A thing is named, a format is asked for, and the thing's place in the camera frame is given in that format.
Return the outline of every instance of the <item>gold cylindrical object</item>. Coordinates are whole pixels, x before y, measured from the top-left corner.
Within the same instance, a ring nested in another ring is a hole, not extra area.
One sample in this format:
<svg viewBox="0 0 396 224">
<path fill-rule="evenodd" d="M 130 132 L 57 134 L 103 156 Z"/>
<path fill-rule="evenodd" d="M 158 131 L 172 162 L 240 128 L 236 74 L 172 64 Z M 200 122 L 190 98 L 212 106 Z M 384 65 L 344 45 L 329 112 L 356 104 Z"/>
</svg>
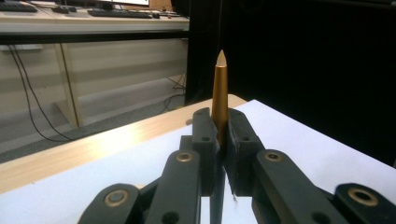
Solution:
<svg viewBox="0 0 396 224">
<path fill-rule="evenodd" d="M 227 63 L 223 51 L 220 52 L 215 67 L 213 84 L 212 120 L 218 129 L 220 146 L 225 144 L 228 122 L 228 75 Z"/>
</svg>

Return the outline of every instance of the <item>floor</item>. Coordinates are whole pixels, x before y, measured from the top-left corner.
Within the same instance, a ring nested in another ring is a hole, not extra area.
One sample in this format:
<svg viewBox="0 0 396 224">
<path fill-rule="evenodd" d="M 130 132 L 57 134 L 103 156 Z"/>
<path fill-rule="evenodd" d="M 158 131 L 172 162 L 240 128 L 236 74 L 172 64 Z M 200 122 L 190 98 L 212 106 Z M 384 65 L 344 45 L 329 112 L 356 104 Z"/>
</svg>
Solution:
<svg viewBox="0 0 396 224">
<path fill-rule="evenodd" d="M 0 163 L 181 107 L 184 81 L 184 76 L 163 78 L 80 97 L 84 125 L 78 128 L 56 104 L 32 108 L 32 119 L 28 109 L 1 114 Z"/>
</svg>

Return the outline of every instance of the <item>computer monitor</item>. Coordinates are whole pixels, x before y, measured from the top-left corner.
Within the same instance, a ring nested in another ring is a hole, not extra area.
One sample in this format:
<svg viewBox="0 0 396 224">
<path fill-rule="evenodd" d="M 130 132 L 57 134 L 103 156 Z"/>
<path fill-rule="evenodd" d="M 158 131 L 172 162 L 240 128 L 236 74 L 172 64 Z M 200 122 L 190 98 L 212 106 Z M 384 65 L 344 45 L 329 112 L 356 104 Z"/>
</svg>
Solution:
<svg viewBox="0 0 396 224">
<path fill-rule="evenodd" d="M 96 0 L 96 1 L 99 3 L 109 3 L 112 5 L 149 7 L 149 0 Z"/>
<path fill-rule="evenodd" d="M 149 0 L 55 0 L 60 6 L 98 7 L 102 5 L 124 5 L 149 7 Z"/>
</svg>

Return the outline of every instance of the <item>metal bolt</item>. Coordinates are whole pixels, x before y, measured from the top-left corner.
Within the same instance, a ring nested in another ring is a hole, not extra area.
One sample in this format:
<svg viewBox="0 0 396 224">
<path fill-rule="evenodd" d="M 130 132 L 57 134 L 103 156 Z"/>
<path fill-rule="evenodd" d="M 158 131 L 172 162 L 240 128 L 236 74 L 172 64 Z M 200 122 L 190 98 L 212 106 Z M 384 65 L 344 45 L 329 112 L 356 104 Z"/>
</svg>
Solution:
<svg viewBox="0 0 396 224">
<path fill-rule="evenodd" d="M 356 202 L 364 204 L 366 206 L 378 205 L 378 199 L 376 198 L 376 196 L 365 189 L 351 188 L 348 190 L 347 194 Z"/>
<path fill-rule="evenodd" d="M 190 153 L 187 153 L 187 152 L 182 152 L 182 153 L 178 153 L 177 154 L 176 159 L 178 161 L 186 162 L 186 161 L 192 160 L 192 155 Z"/>
<path fill-rule="evenodd" d="M 119 206 L 122 203 L 125 203 L 127 199 L 128 191 L 126 191 L 125 189 L 116 189 L 107 194 L 107 196 L 105 197 L 105 203 L 107 204 L 107 206 L 115 207 Z"/>
<path fill-rule="evenodd" d="M 275 152 L 267 152 L 265 154 L 265 159 L 268 161 L 282 161 L 282 157 Z"/>
</svg>

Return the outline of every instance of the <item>keyboard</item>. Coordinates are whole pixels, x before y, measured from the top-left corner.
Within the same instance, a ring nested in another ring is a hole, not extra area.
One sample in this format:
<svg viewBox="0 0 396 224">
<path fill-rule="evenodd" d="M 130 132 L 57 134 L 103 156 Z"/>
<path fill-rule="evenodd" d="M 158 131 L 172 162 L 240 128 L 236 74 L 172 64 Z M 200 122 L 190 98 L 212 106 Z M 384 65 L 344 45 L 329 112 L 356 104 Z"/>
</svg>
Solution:
<svg viewBox="0 0 396 224">
<path fill-rule="evenodd" d="M 115 18 L 135 18 L 135 19 L 151 19 L 152 17 L 146 12 L 135 12 L 127 10 L 103 10 L 92 9 L 88 13 L 94 17 L 115 17 Z"/>
<path fill-rule="evenodd" d="M 37 9 L 21 3 L 0 2 L 0 11 L 37 12 Z"/>
</svg>

